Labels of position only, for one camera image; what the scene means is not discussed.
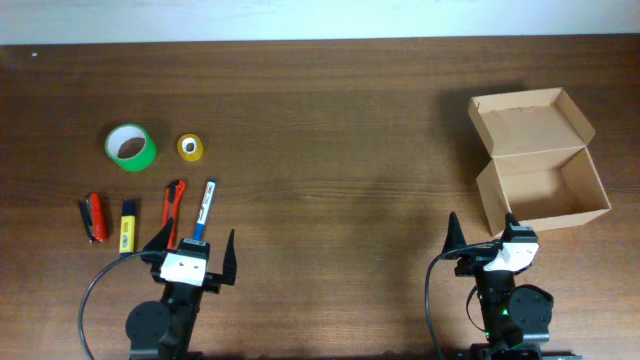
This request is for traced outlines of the small yellow tape roll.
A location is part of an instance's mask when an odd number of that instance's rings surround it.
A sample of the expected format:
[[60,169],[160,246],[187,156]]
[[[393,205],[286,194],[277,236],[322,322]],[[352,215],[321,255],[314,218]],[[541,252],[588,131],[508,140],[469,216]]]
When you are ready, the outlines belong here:
[[183,160],[195,162],[203,156],[204,146],[197,135],[184,134],[177,142],[177,151]]

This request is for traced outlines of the orange utility knife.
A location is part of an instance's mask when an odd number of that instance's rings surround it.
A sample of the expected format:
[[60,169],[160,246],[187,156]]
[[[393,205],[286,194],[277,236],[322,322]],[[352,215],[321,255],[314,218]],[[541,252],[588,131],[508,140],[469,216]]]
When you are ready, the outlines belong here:
[[170,182],[165,188],[162,226],[166,226],[170,219],[173,220],[167,245],[168,249],[173,249],[175,247],[179,208],[185,191],[186,183],[184,180],[180,179]]

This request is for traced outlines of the red stapler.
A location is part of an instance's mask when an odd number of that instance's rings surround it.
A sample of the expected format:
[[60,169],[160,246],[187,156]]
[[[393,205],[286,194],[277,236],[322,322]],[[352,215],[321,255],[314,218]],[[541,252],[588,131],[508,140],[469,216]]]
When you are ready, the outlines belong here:
[[89,242],[106,241],[108,229],[100,196],[97,193],[89,193],[78,202],[78,207]]

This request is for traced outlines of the blue white marker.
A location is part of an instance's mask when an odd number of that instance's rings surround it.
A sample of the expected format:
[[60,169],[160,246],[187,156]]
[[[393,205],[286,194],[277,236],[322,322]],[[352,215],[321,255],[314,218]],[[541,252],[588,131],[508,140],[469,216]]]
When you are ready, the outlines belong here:
[[201,240],[204,235],[204,231],[206,228],[206,224],[208,221],[208,216],[210,213],[210,208],[213,203],[213,198],[216,189],[216,180],[211,178],[207,181],[205,191],[203,193],[198,217],[196,220],[196,225],[193,233],[193,238],[195,240]]

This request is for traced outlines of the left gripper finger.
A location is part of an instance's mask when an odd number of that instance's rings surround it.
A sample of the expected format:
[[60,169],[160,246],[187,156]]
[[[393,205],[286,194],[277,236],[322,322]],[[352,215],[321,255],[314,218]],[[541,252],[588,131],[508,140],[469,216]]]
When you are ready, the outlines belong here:
[[174,219],[169,218],[163,228],[143,248],[144,251],[165,251],[173,231]]
[[234,286],[237,275],[237,260],[234,248],[235,230],[232,229],[226,245],[222,267],[222,280],[224,285]]

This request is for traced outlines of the yellow highlighter marker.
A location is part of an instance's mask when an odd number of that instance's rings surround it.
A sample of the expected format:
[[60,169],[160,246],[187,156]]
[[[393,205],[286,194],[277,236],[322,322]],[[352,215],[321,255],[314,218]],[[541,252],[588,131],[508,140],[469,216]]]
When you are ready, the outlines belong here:
[[126,256],[135,251],[136,203],[133,199],[122,204],[119,254]]

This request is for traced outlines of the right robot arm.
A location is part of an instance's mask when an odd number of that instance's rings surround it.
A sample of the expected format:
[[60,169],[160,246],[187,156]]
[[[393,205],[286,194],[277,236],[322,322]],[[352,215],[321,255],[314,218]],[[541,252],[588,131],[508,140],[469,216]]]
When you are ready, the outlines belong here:
[[516,285],[515,276],[531,267],[538,237],[513,214],[505,215],[499,239],[467,244],[457,216],[449,215],[442,250],[457,262],[457,277],[472,277],[470,295],[477,297],[483,320],[484,344],[473,344],[469,359],[540,359],[541,345],[550,339],[553,296],[539,287]]

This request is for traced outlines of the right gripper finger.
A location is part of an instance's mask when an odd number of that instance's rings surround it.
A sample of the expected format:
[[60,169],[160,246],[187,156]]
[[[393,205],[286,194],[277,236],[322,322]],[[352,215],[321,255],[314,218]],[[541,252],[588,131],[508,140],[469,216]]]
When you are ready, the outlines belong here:
[[512,240],[519,230],[520,224],[511,212],[505,214],[505,228],[502,232],[502,240]]
[[447,235],[441,255],[444,259],[455,259],[457,253],[467,246],[460,222],[455,212],[449,214]]

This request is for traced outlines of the cardboard box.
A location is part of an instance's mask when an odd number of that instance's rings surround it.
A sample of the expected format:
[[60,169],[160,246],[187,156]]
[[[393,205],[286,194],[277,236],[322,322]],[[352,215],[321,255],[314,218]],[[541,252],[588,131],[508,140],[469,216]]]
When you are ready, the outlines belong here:
[[476,183],[492,236],[507,213],[543,231],[611,210],[588,150],[595,129],[564,89],[475,96],[468,115],[490,155]]

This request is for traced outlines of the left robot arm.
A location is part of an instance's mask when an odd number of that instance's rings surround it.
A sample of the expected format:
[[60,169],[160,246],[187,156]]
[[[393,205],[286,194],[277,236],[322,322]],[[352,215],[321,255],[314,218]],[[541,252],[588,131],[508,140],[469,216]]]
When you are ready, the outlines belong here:
[[216,274],[207,270],[210,244],[184,238],[171,249],[172,230],[173,221],[169,220],[141,253],[142,261],[150,265],[153,280],[164,290],[158,301],[143,302],[128,315],[125,330],[132,359],[203,359],[203,353],[189,350],[202,297],[235,284],[234,232],[229,234],[222,272]]

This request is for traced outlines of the green tape roll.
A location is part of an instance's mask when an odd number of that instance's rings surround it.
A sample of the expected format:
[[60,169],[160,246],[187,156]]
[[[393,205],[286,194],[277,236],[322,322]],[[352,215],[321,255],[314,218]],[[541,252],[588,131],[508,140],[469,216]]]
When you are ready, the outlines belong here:
[[[121,148],[131,140],[140,143],[140,149],[132,156],[120,155]],[[148,168],[155,160],[157,149],[147,131],[133,123],[115,127],[105,139],[104,148],[109,159],[126,172],[139,172]]]

